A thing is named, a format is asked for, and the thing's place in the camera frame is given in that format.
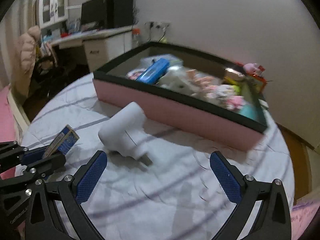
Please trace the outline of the pink black storage box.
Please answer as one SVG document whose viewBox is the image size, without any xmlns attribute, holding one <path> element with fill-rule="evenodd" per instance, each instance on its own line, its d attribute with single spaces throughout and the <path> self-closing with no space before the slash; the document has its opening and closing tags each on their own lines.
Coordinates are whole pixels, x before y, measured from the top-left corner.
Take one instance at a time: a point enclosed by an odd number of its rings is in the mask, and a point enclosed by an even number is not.
<svg viewBox="0 0 320 240">
<path fill-rule="evenodd" d="M 148 42 L 94 71 L 93 84 L 98 99 L 118 107 L 136 102 L 151 120 L 241 151 L 251 150 L 265 138 L 267 121 L 258 94 L 247 79 L 244 80 L 244 96 L 251 106 L 251 114 L 242 115 L 191 96 L 125 77 L 129 71 L 138 67 L 140 59 L 159 54 L 172 54 L 182 59 L 186 66 L 215 77 L 223 77 L 227 68 L 245 73 L 239 64 L 212 54 L 175 44 Z"/>
</svg>

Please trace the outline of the pink white block figure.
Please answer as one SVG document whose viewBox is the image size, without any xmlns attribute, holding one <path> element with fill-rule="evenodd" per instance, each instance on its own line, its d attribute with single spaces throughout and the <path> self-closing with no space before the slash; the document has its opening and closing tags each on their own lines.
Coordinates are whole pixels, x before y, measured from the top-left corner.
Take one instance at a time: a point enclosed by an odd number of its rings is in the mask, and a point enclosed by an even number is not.
<svg viewBox="0 0 320 240">
<path fill-rule="evenodd" d="M 230 111 L 239 111 L 247 103 L 243 96 L 237 94 L 232 85 L 210 86 L 205 98 L 207 102 Z"/>
</svg>

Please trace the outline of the black computer monitor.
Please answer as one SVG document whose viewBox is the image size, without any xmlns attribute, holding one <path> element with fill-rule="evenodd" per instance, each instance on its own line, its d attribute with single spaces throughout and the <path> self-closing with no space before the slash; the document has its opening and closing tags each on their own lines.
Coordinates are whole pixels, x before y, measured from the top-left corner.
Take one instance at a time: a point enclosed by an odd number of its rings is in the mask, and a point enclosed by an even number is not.
<svg viewBox="0 0 320 240">
<path fill-rule="evenodd" d="M 90 0 L 82 4 L 81 25 L 94 23 L 105 28 L 107 20 L 107 0 Z"/>
</svg>

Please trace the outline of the pink blanket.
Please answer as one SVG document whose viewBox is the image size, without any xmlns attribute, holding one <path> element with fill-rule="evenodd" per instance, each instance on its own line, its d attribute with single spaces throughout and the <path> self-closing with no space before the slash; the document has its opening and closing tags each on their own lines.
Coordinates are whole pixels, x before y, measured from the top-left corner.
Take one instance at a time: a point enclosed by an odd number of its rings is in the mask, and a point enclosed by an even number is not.
<svg viewBox="0 0 320 240">
<path fill-rule="evenodd" d="M 291 212 L 291 239 L 300 239 L 314 228 L 319 219 L 319 197 L 303 197 L 297 200 Z"/>
</svg>

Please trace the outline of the striped white bed quilt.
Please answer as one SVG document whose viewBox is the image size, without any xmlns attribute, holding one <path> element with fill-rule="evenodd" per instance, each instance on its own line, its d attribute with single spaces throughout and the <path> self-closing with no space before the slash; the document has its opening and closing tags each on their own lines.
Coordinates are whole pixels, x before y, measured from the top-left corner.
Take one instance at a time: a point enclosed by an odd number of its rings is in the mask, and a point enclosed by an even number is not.
<svg viewBox="0 0 320 240">
<path fill-rule="evenodd" d="M 28 148 L 48 145 L 66 125 L 78 134 L 64 168 L 52 181 L 74 174 L 104 149 L 99 129 L 118 109 L 97 99 L 92 79 L 86 75 L 62 90 L 23 133 L 21 144 Z M 293 205 L 290 153 L 270 113 L 265 117 L 265 135 L 248 152 L 147 121 L 151 164 L 109 153 L 103 175 L 82 205 L 84 211 L 105 239 L 211 239 L 234 209 L 210 169 L 209 155 L 215 150 L 258 181 L 280 179 Z"/>
</svg>

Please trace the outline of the orange cap bottle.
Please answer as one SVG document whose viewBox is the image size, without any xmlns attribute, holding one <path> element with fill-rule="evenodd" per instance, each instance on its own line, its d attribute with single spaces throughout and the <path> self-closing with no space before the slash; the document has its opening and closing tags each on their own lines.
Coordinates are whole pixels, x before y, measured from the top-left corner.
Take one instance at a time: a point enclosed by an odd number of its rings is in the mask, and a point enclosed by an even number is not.
<svg viewBox="0 0 320 240">
<path fill-rule="evenodd" d="M 133 28 L 132 29 L 132 47 L 136 48 L 140 46 L 140 29 Z"/>
</svg>

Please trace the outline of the yellow highlighter pen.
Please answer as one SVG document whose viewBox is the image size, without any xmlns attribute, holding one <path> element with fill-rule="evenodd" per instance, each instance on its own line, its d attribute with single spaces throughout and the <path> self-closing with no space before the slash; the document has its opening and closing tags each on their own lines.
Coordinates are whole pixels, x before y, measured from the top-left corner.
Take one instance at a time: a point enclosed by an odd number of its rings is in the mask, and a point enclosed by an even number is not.
<svg viewBox="0 0 320 240">
<path fill-rule="evenodd" d="M 235 81 L 233 79 L 229 79 L 229 78 L 225 77 L 223 83 L 225 85 L 232 86 L 232 88 L 234 89 L 236 95 L 240 95 L 241 94 L 241 90 L 242 90 L 242 83 L 241 82 Z"/>
</svg>

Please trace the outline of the white desk with drawers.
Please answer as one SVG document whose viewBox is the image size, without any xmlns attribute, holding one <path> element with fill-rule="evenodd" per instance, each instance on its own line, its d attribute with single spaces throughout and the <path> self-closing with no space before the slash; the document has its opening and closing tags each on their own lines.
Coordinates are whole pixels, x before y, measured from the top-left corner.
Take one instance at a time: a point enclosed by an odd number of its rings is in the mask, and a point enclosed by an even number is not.
<svg viewBox="0 0 320 240">
<path fill-rule="evenodd" d="M 89 71 L 94 72 L 104 64 L 132 49 L 132 30 L 135 25 L 116 29 L 84 31 L 52 41 L 60 49 L 83 47 Z"/>
</svg>

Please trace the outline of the blue gold rectangular box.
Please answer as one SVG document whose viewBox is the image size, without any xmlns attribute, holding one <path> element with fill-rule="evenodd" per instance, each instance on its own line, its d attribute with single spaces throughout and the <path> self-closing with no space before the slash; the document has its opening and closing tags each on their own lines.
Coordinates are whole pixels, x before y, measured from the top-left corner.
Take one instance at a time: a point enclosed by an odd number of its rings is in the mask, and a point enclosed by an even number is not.
<svg viewBox="0 0 320 240">
<path fill-rule="evenodd" d="M 56 153 L 66 155 L 78 140 L 79 136 L 75 130 L 66 125 L 47 147 L 42 158 L 48 158 Z"/>
</svg>

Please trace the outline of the wall power outlet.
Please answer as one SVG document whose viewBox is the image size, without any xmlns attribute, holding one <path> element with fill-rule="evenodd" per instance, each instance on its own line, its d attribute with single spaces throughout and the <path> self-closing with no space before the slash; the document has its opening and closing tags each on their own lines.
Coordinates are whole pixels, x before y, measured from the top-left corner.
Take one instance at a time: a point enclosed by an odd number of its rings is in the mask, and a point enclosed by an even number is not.
<svg viewBox="0 0 320 240">
<path fill-rule="evenodd" d="M 162 22 L 149 21 L 149 22 L 146 22 L 144 25 L 146 26 L 146 28 L 148 30 L 161 29 L 163 31 L 166 31 L 170 27 L 171 22 L 168 22 L 168 21 L 162 21 Z"/>
</svg>

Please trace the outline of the rose gold metal cup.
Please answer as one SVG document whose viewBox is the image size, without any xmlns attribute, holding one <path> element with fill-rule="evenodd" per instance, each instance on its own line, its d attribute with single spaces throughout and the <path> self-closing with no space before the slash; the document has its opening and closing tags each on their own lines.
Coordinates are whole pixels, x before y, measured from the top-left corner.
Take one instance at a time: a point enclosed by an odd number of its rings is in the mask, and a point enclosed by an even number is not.
<svg viewBox="0 0 320 240">
<path fill-rule="evenodd" d="M 234 81 L 242 81 L 245 79 L 245 75 L 237 70 L 234 70 L 233 68 L 226 68 L 224 78 L 228 78 Z"/>
</svg>

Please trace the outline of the white glass door cabinet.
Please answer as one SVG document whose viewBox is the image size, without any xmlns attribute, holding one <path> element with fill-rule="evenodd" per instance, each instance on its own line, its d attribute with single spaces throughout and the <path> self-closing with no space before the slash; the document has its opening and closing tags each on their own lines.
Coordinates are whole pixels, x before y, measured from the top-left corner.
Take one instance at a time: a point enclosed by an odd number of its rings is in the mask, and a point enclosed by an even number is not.
<svg viewBox="0 0 320 240">
<path fill-rule="evenodd" d="M 68 0 L 39 0 L 39 26 L 47 28 L 68 20 Z"/>
</svg>

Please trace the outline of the teal brush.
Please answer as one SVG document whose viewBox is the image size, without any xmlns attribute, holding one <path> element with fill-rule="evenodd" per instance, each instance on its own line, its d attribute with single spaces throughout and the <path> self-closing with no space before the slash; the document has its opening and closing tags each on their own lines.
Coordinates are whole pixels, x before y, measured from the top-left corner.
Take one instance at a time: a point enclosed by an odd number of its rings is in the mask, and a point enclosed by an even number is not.
<svg viewBox="0 0 320 240">
<path fill-rule="evenodd" d="M 259 121 L 259 113 L 256 109 L 256 107 L 250 103 L 245 104 L 239 111 L 238 114 L 249 118 L 251 120 L 254 120 L 256 122 Z"/>
</svg>

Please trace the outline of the blue highlighter pen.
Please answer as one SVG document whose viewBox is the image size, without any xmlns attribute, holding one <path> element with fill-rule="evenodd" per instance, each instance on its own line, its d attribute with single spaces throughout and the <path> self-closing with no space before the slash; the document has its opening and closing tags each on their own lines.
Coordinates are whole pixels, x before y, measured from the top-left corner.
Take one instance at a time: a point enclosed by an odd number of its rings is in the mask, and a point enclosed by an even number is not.
<svg viewBox="0 0 320 240">
<path fill-rule="evenodd" d="M 154 62 L 149 68 L 147 68 L 136 81 L 154 85 L 166 72 L 170 66 L 170 61 L 164 58 Z"/>
</svg>

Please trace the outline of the beige puffer jacket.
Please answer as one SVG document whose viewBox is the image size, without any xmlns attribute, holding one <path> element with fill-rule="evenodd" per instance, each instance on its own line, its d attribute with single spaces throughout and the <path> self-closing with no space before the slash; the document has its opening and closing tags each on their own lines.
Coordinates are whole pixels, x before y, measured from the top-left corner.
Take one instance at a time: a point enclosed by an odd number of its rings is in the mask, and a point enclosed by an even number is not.
<svg viewBox="0 0 320 240">
<path fill-rule="evenodd" d="M 19 101 L 25 101 L 28 98 L 40 36 L 41 29 L 35 25 L 22 34 L 16 42 L 11 83 Z"/>
</svg>

